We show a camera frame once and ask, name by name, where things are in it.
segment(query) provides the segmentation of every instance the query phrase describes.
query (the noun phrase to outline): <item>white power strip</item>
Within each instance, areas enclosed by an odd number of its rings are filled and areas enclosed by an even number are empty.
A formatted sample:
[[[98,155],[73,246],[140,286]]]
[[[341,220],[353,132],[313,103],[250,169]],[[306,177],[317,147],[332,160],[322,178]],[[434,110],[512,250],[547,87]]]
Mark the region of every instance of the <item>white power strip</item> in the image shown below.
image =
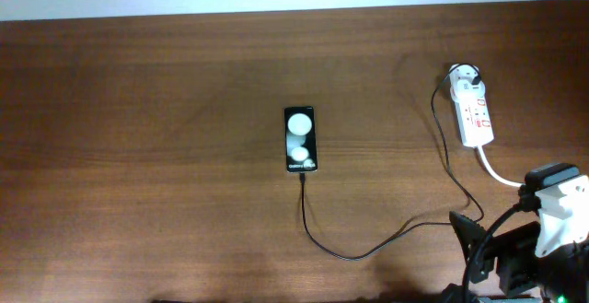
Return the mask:
[[[450,94],[456,105],[462,144],[468,147],[484,146],[493,140],[491,117],[485,99],[485,84],[473,85],[479,73],[470,65],[462,64],[450,73]]]

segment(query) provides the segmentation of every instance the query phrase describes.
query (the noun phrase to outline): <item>black cable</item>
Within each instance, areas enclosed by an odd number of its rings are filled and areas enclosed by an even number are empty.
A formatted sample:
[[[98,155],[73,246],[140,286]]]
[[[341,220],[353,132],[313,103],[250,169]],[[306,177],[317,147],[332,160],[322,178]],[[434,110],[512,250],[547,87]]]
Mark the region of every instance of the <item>black cable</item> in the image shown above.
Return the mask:
[[[433,114],[433,119],[435,120],[435,123],[438,126],[438,130],[440,131],[440,135],[442,136],[442,143],[444,145],[444,153],[445,153],[445,170],[448,173],[448,176],[452,179],[452,181],[458,186],[458,188],[460,188],[460,190],[466,195],[467,198],[469,198],[480,210],[480,217],[475,220],[475,222],[479,222],[484,216],[485,216],[485,212],[482,210],[482,207],[480,206],[479,202],[477,202],[477,200],[474,198],[474,196],[468,192],[468,190],[462,186],[462,184],[460,184],[460,182],[458,181],[458,179],[454,176],[454,173],[452,172],[452,168],[450,167],[450,157],[448,155],[448,147],[446,145],[445,142],[445,136],[444,136],[444,131],[442,130],[442,126],[440,125],[440,122],[438,121],[438,117],[435,113],[435,107],[433,105],[433,100],[435,98],[436,93],[438,92],[438,90],[440,89],[440,87],[444,84],[444,82],[448,79],[448,77],[450,76],[450,74],[452,72],[454,72],[455,69],[457,69],[459,66],[464,65],[464,64],[457,64],[455,65],[453,68],[451,68],[448,71],[448,74],[446,74],[446,76],[444,77],[444,79],[437,85],[437,87],[435,88],[435,90],[433,91],[432,94],[432,114]],[[477,72],[477,75],[480,76],[479,73],[479,69],[475,66],[473,66],[472,64],[465,64],[468,65],[470,67],[472,67],[472,69],[475,70],[475,72]],[[392,241],[394,241],[395,239],[400,239],[403,236],[405,236],[407,233],[411,232],[413,229],[418,228],[418,227],[422,227],[422,226],[451,226],[450,223],[447,222],[421,222],[419,224],[413,225],[405,230],[403,230],[402,232],[398,233],[398,234],[394,234],[393,236],[391,236],[388,239],[385,239],[384,241],[382,241],[380,244],[378,244],[377,246],[375,246],[374,248],[372,248],[371,250],[369,250],[368,252],[358,255],[358,256],[353,256],[353,257],[349,257],[349,256],[343,256],[340,255],[334,251],[329,250],[328,248],[324,247],[321,243],[319,243],[314,237],[313,235],[311,235],[311,233],[309,232],[308,226],[306,225],[306,213],[305,213],[305,181],[306,181],[306,177],[305,177],[305,173],[300,173],[299,174],[299,179],[301,181],[301,212],[303,214],[303,226],[305,227],[305,232],[306,234],[309,236],[309,238],[311,239],[311,241],[313,241],[313,243],[315,243],[315,245],[317,245],[318,247],[320,247],[324,252],[327,252],[328,254],[343,259],[344,261],[360,261],[370,255],[372,255],[373,253],[385,248],[389,243],[391,243]]]
[[[372,255],[373,253],[385,248],[389,243],[391,243],[395,239],[402,238],[403,236],[405,236],[405,234],[409,233],[410,231],[412,231],[413,229],[415,229],[417,227],[426,226],[426,225],[430,225],[430,226],[450,226],[451,225],[450,223],[441,223],[441,222],[422,222],[417,225],[413,225],[413,226],[403,230],[402,232],[393,235],[392,237],[390,237],[388,239],[385,239],[382,243],[378,244],[377,246],[375,246],[374,248],[372,248],[371,250],[369,250],[366,253],[363,253],[358,256],[353,256],[353,257],[343,256],[343,255],[338,254],[337,252],[331,251],[331,250],[327,249],[326,247],[324,247],[321,243],[319,243],[313,237],[313,235],[311,235],[311,232],[309,232],[309,228],[306,225],[306,213],[305,213],[305,173],[300,173],[299,178],[301,180],[301,213],[303,214],[303,226],[305,227],[306,234],[309,236],[311,241],[313,241],[313,243],[315,243],[315,245],[320,247],[324,252],[326,252],[334,257],[337,257],[339,259],[342,259],[344,261],[360,261],[360,260]]]
[[[493,234],[499,229],[501,225],[511,216],[516,214],[517,212],[521,211],[521,205],[515,204],[509,210],[507,210],[502,216],[500,216],[495,222],[487,229],[485,236],[482,238],[480,243],[477,245],[475,250],[470,253],[467,261],[467,268],[464,271],[464,275],[462,276],[462,302],[468,302],[468,285],[470,284],[470,273],[472,269],[472,265],[475,261],[477,261],[482,253],[484,247],[489,243]]]

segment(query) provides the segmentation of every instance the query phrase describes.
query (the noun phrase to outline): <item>black smartphone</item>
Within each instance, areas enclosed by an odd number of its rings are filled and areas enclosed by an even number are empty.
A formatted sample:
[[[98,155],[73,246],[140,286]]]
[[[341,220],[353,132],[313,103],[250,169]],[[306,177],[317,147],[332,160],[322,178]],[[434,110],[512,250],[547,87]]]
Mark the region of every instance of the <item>black smartphone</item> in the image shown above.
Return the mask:
[[[318,169],[315,112],[312,106],[284,109],[286,170],[291,173]]]

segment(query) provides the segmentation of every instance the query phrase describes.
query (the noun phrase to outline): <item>wood grain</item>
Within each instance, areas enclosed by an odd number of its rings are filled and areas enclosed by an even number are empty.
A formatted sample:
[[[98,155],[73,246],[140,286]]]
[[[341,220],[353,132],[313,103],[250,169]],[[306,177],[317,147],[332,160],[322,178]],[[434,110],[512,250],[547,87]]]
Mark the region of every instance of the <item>wood grain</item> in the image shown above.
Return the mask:
[[[412,216],[445,220],[466,203],[429,112],[451,63],[481,68],[500,174],[589,169],[588,12],[556,1],[1,23],[0,300],[438,292],[464,267],[449,227],[362,262],[308,240],[283,107],[316,109],[311,229],[363,252]],[[487,226],[516,191],[461,145],[447,93],[436,104]],[[493,281],[476,288],[498,293]]]

